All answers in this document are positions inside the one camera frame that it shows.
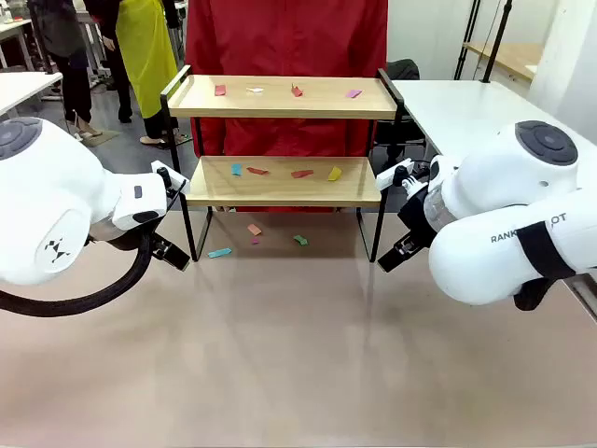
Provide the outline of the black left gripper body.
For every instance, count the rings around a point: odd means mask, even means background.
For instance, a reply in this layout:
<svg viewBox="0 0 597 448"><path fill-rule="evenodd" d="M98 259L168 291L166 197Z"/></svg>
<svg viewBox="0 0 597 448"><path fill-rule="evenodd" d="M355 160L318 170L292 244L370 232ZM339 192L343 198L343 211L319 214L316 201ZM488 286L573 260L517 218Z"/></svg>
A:
<svg viewBox="0 0 597 448"><path fill-rule="evenodd" d="M158 234L157 228L174 204L175 199L171 199L167 202L166 208L163 212L150 210L137 214L137 221L146 231L150 233L152 237L154 250L169 250L173 246L172 242Z"/></svg>

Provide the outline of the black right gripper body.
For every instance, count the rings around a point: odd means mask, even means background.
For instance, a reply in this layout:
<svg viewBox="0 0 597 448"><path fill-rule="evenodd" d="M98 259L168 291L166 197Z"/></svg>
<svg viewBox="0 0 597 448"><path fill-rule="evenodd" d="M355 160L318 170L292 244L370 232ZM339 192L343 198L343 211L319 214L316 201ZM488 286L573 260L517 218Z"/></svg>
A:
<svg viewBox="0 0 597 448"><path fill-rule="evenodd" d="M410 244L431 244L437 232L431 227L423 210L428 187L423 186L414 193L398 212L398 217L409 230L402 238Z"/></svg>

